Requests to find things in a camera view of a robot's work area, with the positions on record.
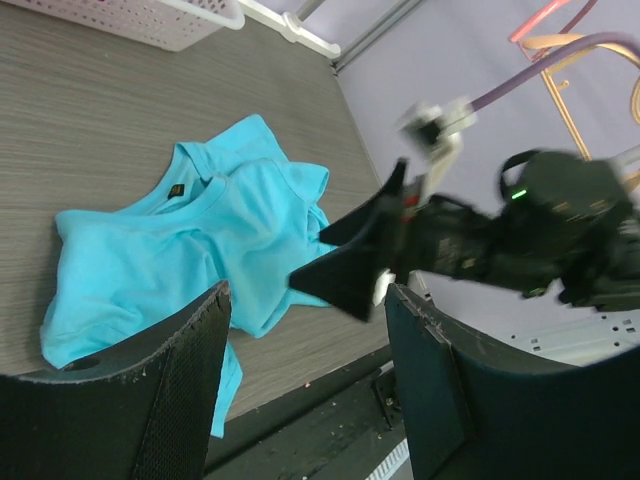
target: cable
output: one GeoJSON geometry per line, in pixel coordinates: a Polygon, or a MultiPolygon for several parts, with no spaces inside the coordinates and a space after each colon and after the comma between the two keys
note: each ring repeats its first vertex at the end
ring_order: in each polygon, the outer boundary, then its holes
{"type": "Polygon", "coordinates": [[[499,98],[502,98],[504,95],[519,87],[526,81],[535,77],[543,70],[551,67],[556,62],[559,62],[560,60],[570,55],[573,55],[580,52],[581,50],[585,50],[600,43],[618,44],[630,50],[637,57],[640,57],[640,44],[631,35],[617,32],[603,32],[586,35],[563,47],[560,47],[554,52],[551,52],[546,57],[540,59],[536,63],[522,70],[517,75],[511,77],[506,82],[498,85],[493,90],[485,93],[481,97],[476,98],[473,102],[471,102],[472,109],[476,112],[483,109],[487,105],[490,105],[491,103],[495,102],[499,98]]]}

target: t-shirt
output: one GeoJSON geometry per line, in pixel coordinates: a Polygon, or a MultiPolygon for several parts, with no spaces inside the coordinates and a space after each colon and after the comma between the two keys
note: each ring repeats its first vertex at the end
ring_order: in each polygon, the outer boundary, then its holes
{"type": "MultiPolygon", "coordinates": [[[[287,287],[288,275],[330,249],[317,201],[325,167],[289,162],[252,115],[207,143],[179,143],[158,186],[114,212],[63,211],[56,295],[41,329],[42,352],[61,368],[178,312],[222,279],[231,326],[261,337],[290,305],[325,303],[287,287]]],[[[242,370],[227,344],[212,434],[242,370]]]]}

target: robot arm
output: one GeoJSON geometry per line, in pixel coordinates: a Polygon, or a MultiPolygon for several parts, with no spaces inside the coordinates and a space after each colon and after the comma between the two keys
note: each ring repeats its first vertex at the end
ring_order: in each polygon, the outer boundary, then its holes
{"type": "Polygon", "coordinates": [[[545,56],[472,102],[446,112],[417,107],[405,133],[431,163],[429,175],[404,185],[406,160],[367,203],[320,232],[333,252],[293,272],[291,288],[360,319],[380,300],[383,280],[406,284],[416,270],[544,295],[560,280],[562,303],[599,311],[640,308],[640,228],[608,160],[583,162],[567,152],[533,150],[508,159],[499,175],[504,206],[495,217],[464,201],[435,195],[462,148],[460,131],[475,112],[563,58],[600,43],[640,56],[623,34],[582,37],[545,56]],[[523,165],[508,185],[504,173],[523,165]]]}

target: green led light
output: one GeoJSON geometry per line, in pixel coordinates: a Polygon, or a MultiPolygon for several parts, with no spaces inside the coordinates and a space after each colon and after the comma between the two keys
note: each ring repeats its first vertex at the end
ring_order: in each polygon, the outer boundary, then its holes
{"type": "Polygon", "coordinates": [[[520,198],[525,193],[527,193],[526,190],[520,190],[519,192],[516,192],[513,195],[511,195],[511,200],[515,200],[516,198],[520,198]]]}

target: laundry basket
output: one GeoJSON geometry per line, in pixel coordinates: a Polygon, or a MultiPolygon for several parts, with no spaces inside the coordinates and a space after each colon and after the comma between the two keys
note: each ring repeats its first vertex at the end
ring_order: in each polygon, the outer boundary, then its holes
{"type": "Polygon", "coordinates": [[[244,26],[238,0],[4,1],[172,52],[222,27],[244,26]]]}

